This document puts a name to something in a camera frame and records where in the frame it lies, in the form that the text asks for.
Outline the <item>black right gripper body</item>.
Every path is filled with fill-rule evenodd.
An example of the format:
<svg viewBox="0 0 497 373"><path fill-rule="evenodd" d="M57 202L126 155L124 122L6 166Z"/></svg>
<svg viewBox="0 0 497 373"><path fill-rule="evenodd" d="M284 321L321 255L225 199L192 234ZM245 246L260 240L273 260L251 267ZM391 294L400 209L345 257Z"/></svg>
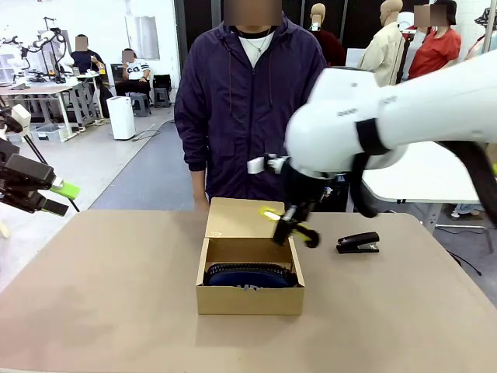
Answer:
<svg viewBox="0 0 497 373"><path fill-rule="evenodd" d="M293 159L288 157L281 168L285 208L292 205L311 204L320 201L325 188L329 186L331 177L308 176L293 167Z"/></svg>

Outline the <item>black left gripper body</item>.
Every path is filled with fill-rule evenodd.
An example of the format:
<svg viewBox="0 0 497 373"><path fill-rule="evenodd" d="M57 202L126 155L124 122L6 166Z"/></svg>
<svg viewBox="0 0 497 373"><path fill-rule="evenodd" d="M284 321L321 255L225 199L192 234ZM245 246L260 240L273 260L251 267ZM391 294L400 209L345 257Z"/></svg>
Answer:
<svg viewBox="0 0 497 373"><path fill-rule="evenodd" d="M53 181L51 166L13 154L1 165L1 202L28 213L42 211L47 199L39 190L49 190Z"/></svg>

